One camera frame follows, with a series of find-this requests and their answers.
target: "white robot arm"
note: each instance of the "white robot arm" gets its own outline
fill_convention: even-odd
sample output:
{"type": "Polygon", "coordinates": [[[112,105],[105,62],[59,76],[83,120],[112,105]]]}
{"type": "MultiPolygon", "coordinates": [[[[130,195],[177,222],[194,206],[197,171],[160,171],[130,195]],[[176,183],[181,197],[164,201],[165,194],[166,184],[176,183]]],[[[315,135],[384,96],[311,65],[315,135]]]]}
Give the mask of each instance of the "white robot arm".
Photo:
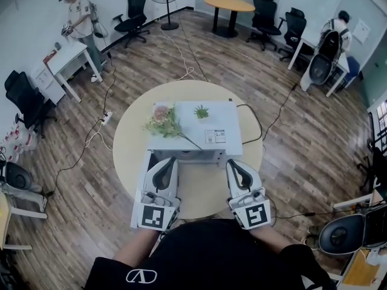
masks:
{"type": "Polygon", "coordinates": [[[230,159],[226,163],[231,212],[242,229],[249,230],[271,222],[270,202],[265,200],[258,172],[246,163],[230,159]]]}
{"type": "Polygon", "coordinates": [[[145,177],[141,203],[135,203],[137,226],[166,231],[176,220],[180,199],[177,198],[178,161],[176,157],[157,163],[145,177]]]}

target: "round table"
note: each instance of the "round table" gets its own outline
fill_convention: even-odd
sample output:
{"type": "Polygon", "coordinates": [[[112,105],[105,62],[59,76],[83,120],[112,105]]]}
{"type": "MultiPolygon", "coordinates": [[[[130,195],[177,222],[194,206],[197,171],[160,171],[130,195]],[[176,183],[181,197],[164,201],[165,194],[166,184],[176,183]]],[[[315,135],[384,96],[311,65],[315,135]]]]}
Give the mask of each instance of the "round table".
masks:
{"type": "Polygon", "coordinates": [[[206,4],[215,7],[215,15],[213,17],[212,32],[217,36],[236,37],[238,32],[235,30],[236,16],[238,12],[253,12],[255,6],[243,0],[204,0],[206,4]],[[224,8],[231,11],[230,22],[228,27],[218,27],[219,8],[224,8]]]}
{"type": "MultiPolygon", "coordinates": [[[[123,114],[115,131],[114,166],[128,193],[135,198],[141,166],[145,157],[149,132],[143,129],[152,115],[155,102],[202,101],[232,99],[244,104],[235,94],[215,84],[198,80],[181,80],[160,85],[144,93],[123,114]]],[[[238,108],[242,141],[261,134],[254,114],[247,106],[238,108]]],[[[243,145],[243,156],[237,158],[259,170],[262,162],[262,138],[243,145]]],[[[228,207],[230,197],[226,170],[215,164],[179,164],[179,218],[195,219],[213,215],[228,207]]]]}

